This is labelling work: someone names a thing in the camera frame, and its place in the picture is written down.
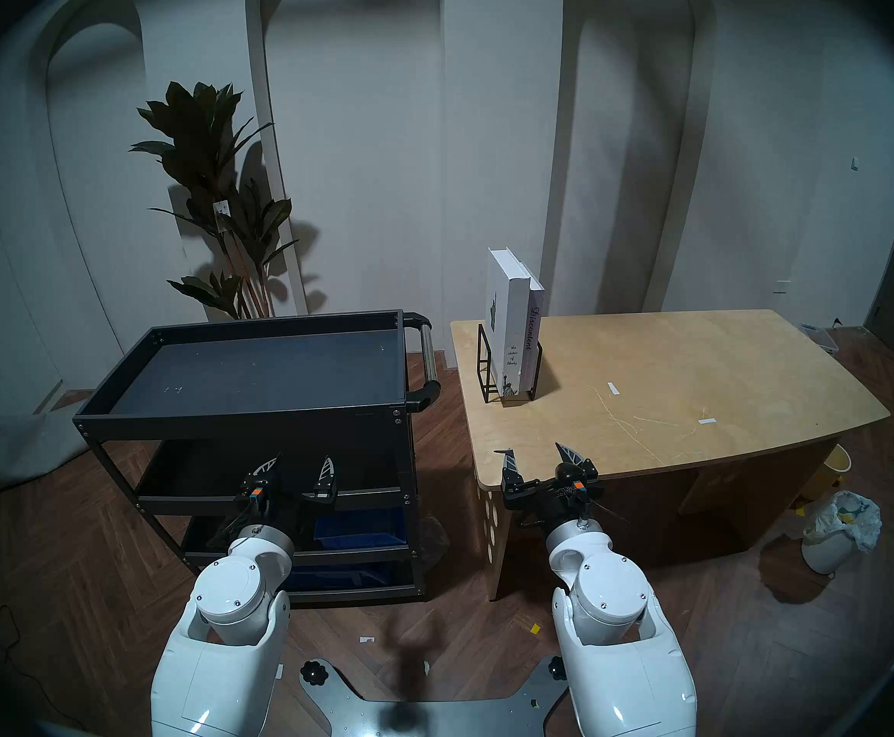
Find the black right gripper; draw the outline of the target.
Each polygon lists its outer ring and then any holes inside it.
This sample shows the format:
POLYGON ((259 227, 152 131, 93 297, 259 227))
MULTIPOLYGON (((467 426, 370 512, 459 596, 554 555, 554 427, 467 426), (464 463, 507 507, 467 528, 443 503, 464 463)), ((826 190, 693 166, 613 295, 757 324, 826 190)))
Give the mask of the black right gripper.
POLYGON ((593 498, 588 484, 597 480, 596 466, 572 448, 557 443, 557 450, 568 479, 524 481, 517 468, 513 449, 495 450, 503 457, 501 484, 505 508, 522 512, 519 525, 586 524, 591 516, 593 498))

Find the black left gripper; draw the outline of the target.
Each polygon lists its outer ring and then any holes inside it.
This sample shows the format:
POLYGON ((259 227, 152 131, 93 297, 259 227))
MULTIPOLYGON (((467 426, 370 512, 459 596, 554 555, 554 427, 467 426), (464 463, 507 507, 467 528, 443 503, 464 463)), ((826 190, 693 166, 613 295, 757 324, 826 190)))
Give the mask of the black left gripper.
POLYGON ((243 485, 240 514, 233 527, 265 525, 277 529, 298 529, 304 519, 321 506, 333 505, 337 497, 335 465, 326 457, 316 483, 279 483, 277 456, 261 464, 243 485))

